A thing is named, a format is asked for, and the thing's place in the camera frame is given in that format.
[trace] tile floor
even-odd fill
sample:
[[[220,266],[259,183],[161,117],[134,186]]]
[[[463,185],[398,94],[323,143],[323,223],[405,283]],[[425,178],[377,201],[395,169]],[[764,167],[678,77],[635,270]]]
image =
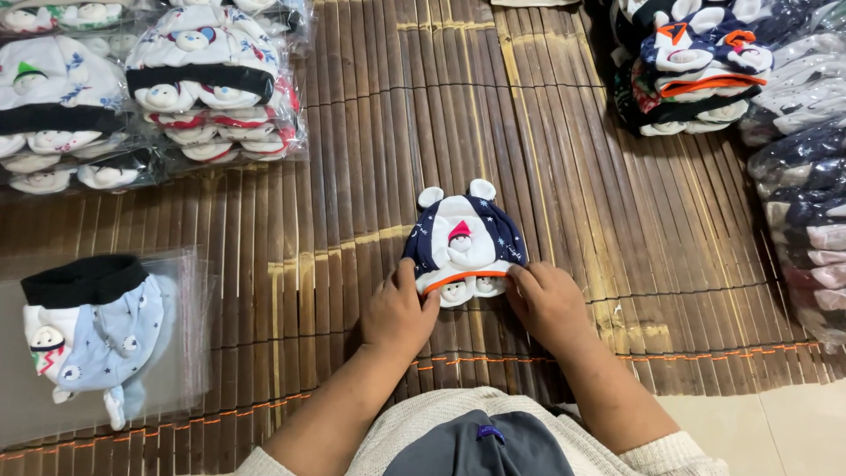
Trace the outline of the tile floor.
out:
[[[658,401],[732,476],[846,476],[846,380]]]

